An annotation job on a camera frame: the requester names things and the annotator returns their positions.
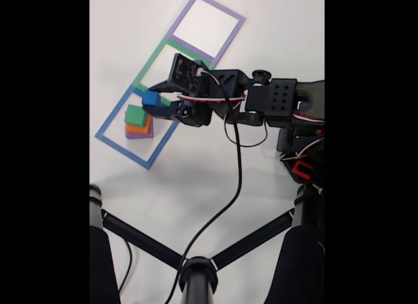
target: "black cable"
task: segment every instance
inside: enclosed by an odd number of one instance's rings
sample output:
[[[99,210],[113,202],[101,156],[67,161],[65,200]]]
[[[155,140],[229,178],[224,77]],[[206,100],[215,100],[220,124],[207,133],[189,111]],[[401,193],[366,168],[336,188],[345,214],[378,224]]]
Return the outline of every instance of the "black cable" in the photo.
[[[231,105],[231,101],[229,100],[228,94],[225,92],[225,90],[222,88],[222,86],[218,85],[221,88],[222,94],[225,97],[225,100],[227,101],[227,106],[229,109],[229,112],[233,111],[233,106]],[[218,217],[220,217],[225,211],[228,210],[229,207],[231,207],[233,205],[233,203],[235,203],[236,199],[238,198],[238,196],[240,195],[241,192],[241,187],[242,187],[242,160],[241,160],[241,145],[240,145],[240,135],[238,133],[238,126],[236,124],[236,118],[235,115],[233,113],[231,113],[231,117],[233,119],[233,125],[234,125],[234,131],[235,131],[235,137],[236,137],[236,155],[237,155],[237,159],[238,159],[238,188],[236,190],[235,196],[231,199],[231,201],[225,206],[223,207],[215,216],[212,217],[212,219],[210,219],[203,227],[202,229],[199,230],[199,232],[196,233],[196,235],[194,236],[194,238],[192,238],[192,240],[190,241],[189,245],[187,246],[186,250],[184,251],[184,254],[182,256],[182,259],[180,260],[180,264],[178,266],[177,269],[177,274],[176,274],[176,279],[174,280],[174,284],[171,288],[171,292],[169,295],[169,298],[165,301],[165,304],[169,304],[174,291],[176,289],[176,284],[177,284],[177,280],[178,277],[180,276],[180,270],[182,269],[183,266],[183,262],[185,260],[185,257],[187,255],[187,253],[189,252],[191,246],[193,245],[193,243],[197,240],[197,238],[199,237],[200,234],[202,234],[202,232],[204,230],[206,230],[208,228],[208,226],[210,226]]]
[[[223,122],[223,129],[225,130],[225,134],[226,134],[226,136],[227,136],[227,139],[228,139],[231,143],[236,144],[236,142],[234,142],[234,141],[233,141],[233,140],[229,137],[229,135],[228,135],[228,131],[227,131],[227,118],[226,118],[226,116],[225,116],[225,121]],[[254,145],[241,145],[241,147],[256,147],[256,146],[259,146],[259,145],[263,144],[263,143],[266,141],[267,137],[268,137],[267,122],[266,122],[266,119],[264,119],[264,129],[265,129],[265,131],[266,131],[266,136],[264,137],[264,139],[263,139],[261,142],[259,142],[259,143],[257,143],[257,144],[254,144]]]
[[[126,270],[125,278],[123,278],[122,283],[120,285],[119,294],[122,291],[123,285],[125,284],[126,279],[128,278],[129,271],[131,270],[131,266],[132,266],[132,250],[131,250],[131,247],[129,246],[128,241],[125,240],[125,243],[126,243],[126,246],[128,246],[128,251],[129,251],[129,265],[128,265],[128,270]]]

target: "mounting screw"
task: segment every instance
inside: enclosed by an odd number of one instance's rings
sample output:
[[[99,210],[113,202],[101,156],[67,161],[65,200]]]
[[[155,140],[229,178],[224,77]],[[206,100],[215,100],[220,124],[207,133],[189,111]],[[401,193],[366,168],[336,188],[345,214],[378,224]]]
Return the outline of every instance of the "mounting screw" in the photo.
[[[253,78],[253,84],[260,83],[262,85],[269,85],[269,80],[272,78],[272,75],[270,72],[264,70],[256,70],[253,72]]]

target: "tripod leg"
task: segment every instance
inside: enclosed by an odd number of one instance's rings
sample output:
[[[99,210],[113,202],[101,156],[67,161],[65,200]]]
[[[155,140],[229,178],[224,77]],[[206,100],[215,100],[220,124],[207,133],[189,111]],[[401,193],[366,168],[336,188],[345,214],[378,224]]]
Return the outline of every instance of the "tripod leg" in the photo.
[[[109,238],[103,231],[100,189],[90,185],[89,298],[90,304],[120,304]]]
[[[292,226],[283,240],[265,304],[323,303],[325,257],[319,244],[317,196],[313,186],[298,191]]]

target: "blue square outline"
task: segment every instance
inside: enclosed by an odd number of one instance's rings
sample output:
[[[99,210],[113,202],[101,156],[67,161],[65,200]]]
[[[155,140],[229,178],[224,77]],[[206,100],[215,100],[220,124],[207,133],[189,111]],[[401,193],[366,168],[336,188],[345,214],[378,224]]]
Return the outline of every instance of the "blue square outline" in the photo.
[[[152,152],[152,155],[151,155],[151,157],[149,158],[148,161],[143,160],[142,158],[140,158],[137,155],[135,155],[134,153],[128,151],[127,149],[120,146],[119,144],[116,144],[114,141],[107,138],[104,134],[105,134],[106,129],[110,125],[110,123],[113,121],[113,119],[115,118],[115,116],[117,115],[119,110],[122,108],[123,104],[128,100],[129,96],[132,93],[135,93],[136,95],[138,95],[141,98],[144,98],[144,97],[147,96],[147,94],[144,93],[143,91],[141,91],[138,88],[130,85],[128,87],[128,89],[126,90],[126,92],[124,93],[124,95],[119,100],[119,102],[113,108],[112,112],[109,114],[107,119],[104,121],[103,125],[99,128],[96,135],[94,135],[94,137],[99,139],[100,141],[104,142],[104,144],[107,144],[108,146],[117,150],[121,154],[127,156],[129,159],[135,161],[137,164],[139,164],[139,165],[143,166],[144,168],[146,168],[147,170],[149,170],[150,167],[152,166],[152,164],[154,163],[154,161],[157,159],[159,153],[162,151],[163,147],[166,145],[167,141],[169,140],[169,138],[173,134],[174,130],[176,129],[176,127],[178,125],[178,122],[172,121],[171,126],[169,127],[167,132],[164,134],[163,139],[161,139],[157,148]]]

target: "purple tape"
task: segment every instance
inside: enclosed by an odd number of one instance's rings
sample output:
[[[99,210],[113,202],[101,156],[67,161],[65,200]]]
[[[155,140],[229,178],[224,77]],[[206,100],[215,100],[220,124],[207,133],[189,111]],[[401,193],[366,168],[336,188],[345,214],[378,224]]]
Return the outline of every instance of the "purple tape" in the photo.
[[[148,134],[136,134],[136,133],[131,133],[128,131],[125,131],[125,137],[127,139],[151,139],[152,137],[154,137],[154,122],[153,119],[151,120],[151,127],[150,127],[150,132]]]
[[[166,37],[168,37],[169,39],[171,39],[171,40],[177,42],[178,44],[186,47],[187,49],[193,51],[194,53],[200,55],[204,59],[207,59],[208,61],[211,61],[211,64],[215,67],[217,65],[217,63],[220,61],[220,59],[222,58],[222,56],[224,55],[225,51],[227,51],[229,45],[232,43],[232,41],[235,38],[238,31],[241,29],[242,24],[244,24],[244,21],[246,20],[246,18],[243,17],[242,15],[239,15],[238,13],[232,11],[231,9],[229,9],[227,7],[224,7],[223,5],[219,4],[218,2],[215,2],[214,0],[203,0],[204,2],[212,5],[213,7],[218,8],[219,10],[231,15],[233,18],[236,18],[238,20],[238,23],[235,25],[234,29],[231,31],[231,34],[229,34],[227,40],[223,43],[223,46],[221,47],[221,49],[217,53],[216,57],[213,58],[213,57],[209,56],[207,53],[203,52],[202,50],[200,50],[200,49],[198,49],[194,46],[191,46],[190,44],[188,44],[184,40],[174,36],[174,32],[176,31],[176,28],[178,27],[180,22],[184,19],[184,16],[186,16],[187,12],[189,12],[189,9],[191,8],[191,6],[194,4],[195,1],[196,0],[189,0],[189,2],[187,2],[183,11],[181,11],[181,13],[177,17],[177,19],[171,25],[169,31],[166,34]]]

